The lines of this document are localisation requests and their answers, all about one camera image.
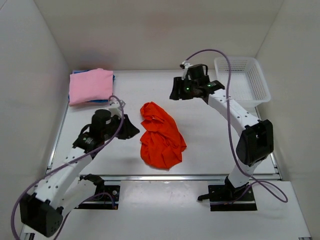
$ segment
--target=folded pink towel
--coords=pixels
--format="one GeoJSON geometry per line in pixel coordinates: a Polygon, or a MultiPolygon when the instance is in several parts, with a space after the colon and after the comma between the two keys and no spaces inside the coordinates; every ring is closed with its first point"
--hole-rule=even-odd
{"type": "Polygon", "coordinates": [[[71,74],[69,105],[108,99],[113,93],[113,74],[102,68],[71,74]]]}

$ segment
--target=white table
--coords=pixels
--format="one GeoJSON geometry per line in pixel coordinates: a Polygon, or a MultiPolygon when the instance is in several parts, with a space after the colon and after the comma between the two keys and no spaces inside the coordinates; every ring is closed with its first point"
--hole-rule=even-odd
{"type": "MultiPolygon", "coordinates": [[[[264,188],[253,192],[257,211],[211,212],[197,202],[206,181],[122,181],[118,210],[74,209],[58,240],[298,240],[310,237],[290,182],[275,182],[281,203],[264,188]]],[[[25,233],[34,232],[25,227],[25,233]]],[[[45,240],[36,234],[34,240],[45,240]]]]}
{"type": "MultiPolygon", "coordinates": [[[[227,121],[201,99],[174,101],[169,99],[173,78],[181,76],[181,70],[116,71],[114,94],[126,102],[124,111],[130,121],[140,129],[140,134],[129,140],[113,140],[89,164],[81,174],[101,176],[163,176],[163,175],[228,175],[235,163],[231,154],[227,121]],[[187,144],[182,163],[170,170],[159,170],[145,164],[140,157],[142,127],[140,108],[147,102],[155,102],[170,114],[187,144]]],[[[214,71],[210,80],[216,80],[214,71]]],[[[70,106],[53,158],[53,168],[65,160],[72,143],[82,127],[91,122],[95,110],[104,105],[70,106]]],[[[255,109],[247,109],[257,114],[255,109]]],[[[233,130],[236,146],[238,135],[233,130]]],[[[255,174],[275,173],[270,157],[256,169],[255,174]]]]}

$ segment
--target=white basket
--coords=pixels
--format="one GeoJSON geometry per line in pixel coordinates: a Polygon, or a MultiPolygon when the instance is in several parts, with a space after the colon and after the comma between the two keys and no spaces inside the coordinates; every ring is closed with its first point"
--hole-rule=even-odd
{"type": "MultiPolygon", "coordinates": [[[[230,95],[244,108],[269,102],[270,92],[258,61],[253,57],[229,57],[230,95]]],[[[227,87],[229,68],[224,57],[214,59],[217,80],[227,87]]]]}

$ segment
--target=red cloth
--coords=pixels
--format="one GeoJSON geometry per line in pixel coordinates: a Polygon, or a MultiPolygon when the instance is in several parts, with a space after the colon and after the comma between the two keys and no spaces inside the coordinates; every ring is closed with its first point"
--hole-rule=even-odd
{"type": "Polygon", "coordinates": [[[141,158],[158,169],[170,169],[182,162],[182,152],[187,145],[178,131],[175,120],[154,102],[145,103],[140,109],[146,129],[140,141],[141,158]]]}

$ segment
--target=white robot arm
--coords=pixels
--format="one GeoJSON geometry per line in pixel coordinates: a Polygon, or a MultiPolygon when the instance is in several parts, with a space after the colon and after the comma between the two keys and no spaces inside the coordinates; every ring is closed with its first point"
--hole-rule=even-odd
{"type": "MultiPolygon", "coordinates": [[[[225,87],[217,80],[209,80],[208,67],[203,64],[191,65],[183,62],[182,77],[173,79],[170,95],[172,100],[202,98],[210,107],[216,109],[228,119],[227,100],[230,106],[230,123],[240,139],[236,147],[237,163],[224,183],[224,199],[233,201],[246,189],[250,176],[257,166],[273,152],[273,126],[269,120],[261,121],[247,112],[231,96],[227,96],[225,87]]],[[[212,193],[199,196],[198,200],[209,199],[212,193]]]]}
{"type": "MultiPolygon", "coordinates": [[[[87,124],[80,131],[73,143],[65,163],[76,160],[88,154],[79,161],[73,161],[48,178],[39,182],[33,194],[25,194],[20,200],[20,216],[22,223],[51,237],[61,226],[63,219],[84,200],[93,196],[95,192],[104,187],[104,180],[97,175],[89,174],[75,182],[80,172],[91,163],[105,141],[110,139],[117,131],[121,122],[120,104],[124,102],[113,101],[105,109],[95,111],[91,124],[87,124]]],[[[130,139],[140,131],[131,124],[128,115],[123,116],[123,124],[116,135],[118,139],[130,139]]]]}

